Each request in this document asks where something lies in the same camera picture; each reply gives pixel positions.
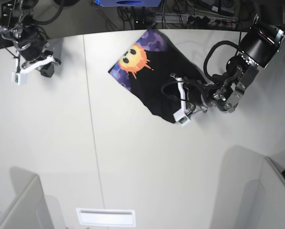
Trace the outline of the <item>black T-shirt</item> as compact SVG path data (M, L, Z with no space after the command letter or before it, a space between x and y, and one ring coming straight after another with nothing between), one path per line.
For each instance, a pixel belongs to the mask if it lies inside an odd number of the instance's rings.
M206 84L200 70L163 33L147 30L108 71L156 116L175 123L180 94L174 77Z

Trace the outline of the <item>white power strip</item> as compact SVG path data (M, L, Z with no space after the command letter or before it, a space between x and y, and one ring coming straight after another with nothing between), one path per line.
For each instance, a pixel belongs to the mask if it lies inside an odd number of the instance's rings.
M208 15L190 15L169 13L165 16L156 14L154 17L156 23L179 24L183 27L220 27L220 28L236 28L238 24L237 18L226 18Z

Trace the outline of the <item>blue box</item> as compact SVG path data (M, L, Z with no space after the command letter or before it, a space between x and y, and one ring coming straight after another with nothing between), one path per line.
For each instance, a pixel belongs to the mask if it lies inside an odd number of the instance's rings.
M96 3L103 7L157 7L161 0L96 0Z

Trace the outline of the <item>white partition panel right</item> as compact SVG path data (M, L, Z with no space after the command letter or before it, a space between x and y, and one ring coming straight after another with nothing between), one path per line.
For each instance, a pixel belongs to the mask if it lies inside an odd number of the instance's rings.
M263 163L260 181L265 193L258 228L285 229L285 179L269 157Z

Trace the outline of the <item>white partition panel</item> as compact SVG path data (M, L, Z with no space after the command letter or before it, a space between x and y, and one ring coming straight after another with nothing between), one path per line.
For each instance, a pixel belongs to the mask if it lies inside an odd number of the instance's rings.
M53 229L40 178L33 174L0 218L0 229Z
M258 228L285 229L285 179L269 157L263 163L260 181L265 193Z

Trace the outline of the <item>white partition panel left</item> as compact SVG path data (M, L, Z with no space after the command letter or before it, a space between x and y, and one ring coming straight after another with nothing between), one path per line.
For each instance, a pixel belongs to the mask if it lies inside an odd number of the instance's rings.
M0 229L53 229L40 178L33 174L0 218Z

